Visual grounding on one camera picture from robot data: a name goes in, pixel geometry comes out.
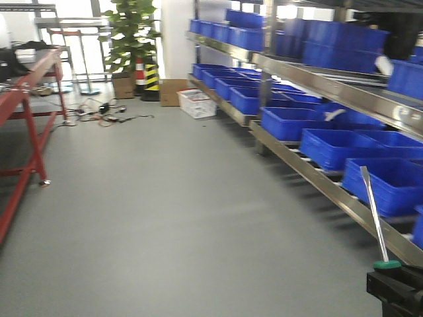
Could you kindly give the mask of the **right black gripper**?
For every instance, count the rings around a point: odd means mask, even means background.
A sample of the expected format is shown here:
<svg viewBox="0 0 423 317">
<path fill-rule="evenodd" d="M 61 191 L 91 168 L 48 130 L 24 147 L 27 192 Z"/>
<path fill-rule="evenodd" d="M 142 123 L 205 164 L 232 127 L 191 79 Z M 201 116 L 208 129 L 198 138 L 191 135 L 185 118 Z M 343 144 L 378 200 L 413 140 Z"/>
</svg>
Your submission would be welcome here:
<svg viewBox="0 0 423 317">
<path fill-rule="evenodd" d="M 422 315 L 422 268 L 406 264 L 373 264 L 367 292 L 381 301 L 383 316 Z"/>
</svg>

